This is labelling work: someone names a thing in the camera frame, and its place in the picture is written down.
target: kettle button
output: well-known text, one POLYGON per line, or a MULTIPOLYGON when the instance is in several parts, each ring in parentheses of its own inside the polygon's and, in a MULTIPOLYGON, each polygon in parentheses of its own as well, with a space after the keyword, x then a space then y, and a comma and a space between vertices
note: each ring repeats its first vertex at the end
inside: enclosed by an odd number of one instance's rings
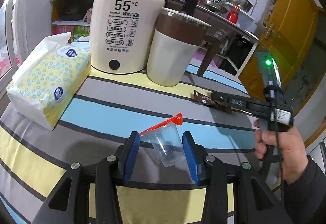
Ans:
POLYGON ((113 59, 109 62, 109 67, 112 69, 112 70, 117 70, 119 69, 120 67, 120 62, 118 62, 116 59, 113 59))

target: red bottle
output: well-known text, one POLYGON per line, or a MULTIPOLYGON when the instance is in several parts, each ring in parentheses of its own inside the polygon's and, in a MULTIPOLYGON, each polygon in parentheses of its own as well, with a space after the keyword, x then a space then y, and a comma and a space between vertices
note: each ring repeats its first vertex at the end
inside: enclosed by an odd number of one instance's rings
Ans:
POLYGON ((238 21, 238 16, 239 16, 239 7, 236 7, 235 5, 232 8, 232 11, 228 14, 228 16, 226 17, 226 19, 234 24, 237 23, 238 21))

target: blue gripper pad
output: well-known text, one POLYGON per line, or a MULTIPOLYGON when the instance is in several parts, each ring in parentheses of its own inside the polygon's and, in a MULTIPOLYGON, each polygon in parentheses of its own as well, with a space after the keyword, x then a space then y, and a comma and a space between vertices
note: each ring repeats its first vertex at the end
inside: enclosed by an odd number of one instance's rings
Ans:
POLYGON ((185 153, 185 158, 187 160, 191 179, 196 183, 196 185, 199 185, 198 164, 195 155, 193 153, 193 150, 190 146, 191 144, 189 143, 189 140, 194 141, 190 132, 186 131, 185 133, 182 134, 182 147, 185 153))
POLYGON ((132 171, 134 170, 136 157, 140 146, 140 138, 138 136, 138 133, 135 131, 133 131, 133 133, 135 133, 135 136, 127 154, 126 161, 124 163, 124 171, 122 177, 122 181, 124 184, 131 179, 132 171))

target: wooden door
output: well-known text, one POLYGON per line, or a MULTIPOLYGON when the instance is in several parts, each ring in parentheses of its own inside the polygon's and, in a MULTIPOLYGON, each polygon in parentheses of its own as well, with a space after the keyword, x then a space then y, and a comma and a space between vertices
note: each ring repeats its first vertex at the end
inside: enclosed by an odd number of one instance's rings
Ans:
MULTIPOLYGON (((275 58, 283 89, 293 78, 310 48, 316 31, 318 11, 314 0, 276 1, 260 41, 275 58)), ((255 56, 250 58, 239 79, 251 97, 265 99, 255 56)))

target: tissue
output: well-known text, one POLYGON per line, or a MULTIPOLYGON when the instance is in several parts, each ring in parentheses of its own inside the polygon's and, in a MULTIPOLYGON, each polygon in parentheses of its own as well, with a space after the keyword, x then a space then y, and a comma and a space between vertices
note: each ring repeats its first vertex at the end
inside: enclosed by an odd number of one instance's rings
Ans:
POLYGON ((67 44, 70 37, 68 32, 44 38, 7 86, 17 111, 49 130, 91 72, 89 49, 67 44))

